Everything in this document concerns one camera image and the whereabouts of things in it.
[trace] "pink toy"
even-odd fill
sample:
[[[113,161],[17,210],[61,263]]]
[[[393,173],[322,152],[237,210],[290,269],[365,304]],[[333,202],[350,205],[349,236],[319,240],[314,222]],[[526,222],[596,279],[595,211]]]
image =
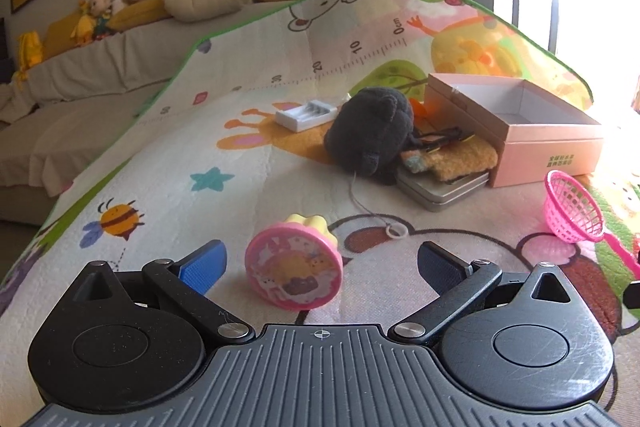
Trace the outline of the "pink toy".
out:
[[[605,227],[602,211],[587,190],[570,175],[551,171],[546,175],[546,223],[566,243],[607,241],[625,266],[640,280],[640,264],[620,240]]]
[[[337,244],[323,217],[293,214],[252,239],[244,254],[247,277],[280,308],[318,308],[335,297],[342,283]]]

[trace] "pink cardboard box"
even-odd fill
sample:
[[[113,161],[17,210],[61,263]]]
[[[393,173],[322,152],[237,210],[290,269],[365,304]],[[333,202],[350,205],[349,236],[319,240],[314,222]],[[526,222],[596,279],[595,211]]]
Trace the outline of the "pink cardboard box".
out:
[[[540,182],[553,169],[593,172],[604,143],[602,126],[583,111],[519,78],[429,75],[428,120],[437,129],[473,131],[498,152],[492,187]]]

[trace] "black plush toy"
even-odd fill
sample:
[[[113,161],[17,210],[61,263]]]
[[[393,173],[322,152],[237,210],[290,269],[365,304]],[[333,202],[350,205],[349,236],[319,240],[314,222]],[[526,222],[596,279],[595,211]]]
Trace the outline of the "black plush toy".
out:
[[[398,154],[414,141],[414,112],[404,94],[366,87],[342,106],[324,136],[324,147],[347,172],[393,183]]]

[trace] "pink plastic basket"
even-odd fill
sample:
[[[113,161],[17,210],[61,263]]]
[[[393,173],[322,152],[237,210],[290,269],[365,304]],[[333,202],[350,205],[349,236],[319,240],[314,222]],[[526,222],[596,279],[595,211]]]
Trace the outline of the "pink plastic basket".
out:
[[[561,171],[549,172],[545,186],[545,219],[553,233],[566,243],[602,240],[602,212],[586,188]]]

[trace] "red square print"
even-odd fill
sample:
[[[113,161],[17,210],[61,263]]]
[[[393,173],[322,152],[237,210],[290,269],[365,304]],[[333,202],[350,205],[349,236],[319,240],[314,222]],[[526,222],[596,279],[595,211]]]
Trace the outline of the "red square print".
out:
[[[207,95],[209,94],[208,91],[203,91],[200,92],[196,95],[196,98],[193,99],[193,105],[198,105],[199,103],[204,102],[205,100],[207,100]]]

